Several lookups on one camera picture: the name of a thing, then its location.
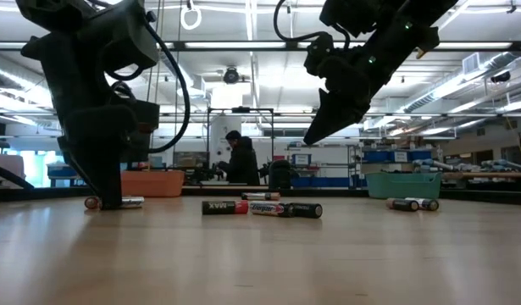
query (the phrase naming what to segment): man in black jacket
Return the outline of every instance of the man in black jacket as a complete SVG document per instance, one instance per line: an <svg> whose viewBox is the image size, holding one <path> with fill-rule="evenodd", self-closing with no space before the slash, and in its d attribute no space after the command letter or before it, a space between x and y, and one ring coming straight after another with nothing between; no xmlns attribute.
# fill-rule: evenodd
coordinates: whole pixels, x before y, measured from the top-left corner
<svg viewBox="0 0 521 305"><path fill-rule="evenodd" d="M241 136L237 130L226 135L226 141L232 147L230 162L219 162L218 166L226 173L229 183L247 183L248 186L259 186L257 154L252 149L252 140Z"/></svg>

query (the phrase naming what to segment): ceiling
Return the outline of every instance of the ceiling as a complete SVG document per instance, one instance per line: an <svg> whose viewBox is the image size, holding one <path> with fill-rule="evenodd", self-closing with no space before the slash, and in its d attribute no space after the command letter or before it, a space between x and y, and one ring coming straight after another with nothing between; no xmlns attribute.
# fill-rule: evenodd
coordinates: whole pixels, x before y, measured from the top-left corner
<svg viewBox="0 0 521 305"><path fill-rule="evenodd" d="M510 9L511 1L506 0L462 0L455 8L468 5L458 13L456 18L451 14L443 16L436 25L443 25L440 31L442 42L447 41L521 41L521 0L513 1L518 9L513 14L504 10ZM252 22L247 28L246 6L252 10ZM273 10L276 0L213 0L194 1L194 5L202 11L202 21L194 30L185 30L180 23L180 5L186 2L164 1L166 7L164 15L158 19L164 25L158 32L165 41L277 41L273 30ZM326 28L319 21L319 11L324 3L322 0L292 0L294 12L286 14L281 10L279 25L284 35L300 36L314 31L328 31L335 39L342 39L341 34L331 28ZM146 7L156 10L159 2L147 0ZM194 22L194 13L186 15L186 21ZM26 42L31 36L43 36L46 32L33 25L17 12L14 1L0 0L0 42ZM366 40L361 36L357 40ZM409 59L393 75L391 82L383 87L372 101L372 112L394 111L410 97L426 90L437 81L442 80L455 70L462 68L462 60L472 52L458 53L428 53L420 60L416 54ZM222 86L220 71L229 66L250 79L252 74L251 54L249 52L180 52L175 54L183 70L188 75L200 75L207 82L208 89ZM259 107L275 108L281 112L310 111L319 106L318 88L323 81L308 75L303 68L305 52L254 52L258 62L255 72L259 84ZM41 65L34 60L22 57L17 51L0 51L0 58L24 67L43 80ZM132 81L130 86L138 98L160 103L163 105L179 104L182 100L176 95L176 84L170 71L160 64L150 71L144 71L142 77ZM456 92L450 96L458 103L484 95L485 88L482 80L476 84ZM252 98L245 86L246 95L243 104L252 106ZM204 100L195 100L195 106L200 109L206 107ZM439 107L437 112L447 111Z"/></svg>

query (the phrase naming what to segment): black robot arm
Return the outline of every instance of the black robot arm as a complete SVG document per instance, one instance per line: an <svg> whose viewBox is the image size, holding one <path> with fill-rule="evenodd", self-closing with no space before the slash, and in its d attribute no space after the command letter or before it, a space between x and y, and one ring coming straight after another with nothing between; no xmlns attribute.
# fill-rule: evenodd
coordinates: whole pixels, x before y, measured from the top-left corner
<svg viewBox="0 0 521 305"><path fill-rule="evenodd" d="M275 32L284 41L317 37L308 46L304 66L310 75L325 79L319 89L319 111L303 139L311 145L368 112L373 96L416 48L419 55L439 45L438 29L431 27L457 0L327 0L320 20L343 33L346 43L335 48L333 37L317 32L296 38L284 37L277 26L280 0L274 14ZM373 32L368 41L349 49L354 37Z"/></svg>
<svg viewBox="0 0 521 305"><path fill-rule="evenodd" d="M185 133L190 101L185 80L172 54L149 25L143 0L109 5L83 0L16 0L25 18L49 31L32 37L21 54L42 63L64 135L58 144L64 161L72 166L94 193L102 209L122 204L120 162L147 159L172 147ZM174 65L185 99L185 119L166 145L149 149L149 137L158 128L159 106L137 100L124 81L139 76L158 62L155 41ZM134 64L135 72L117 70ZM105 74L117 80L111 86Z"/></svg>

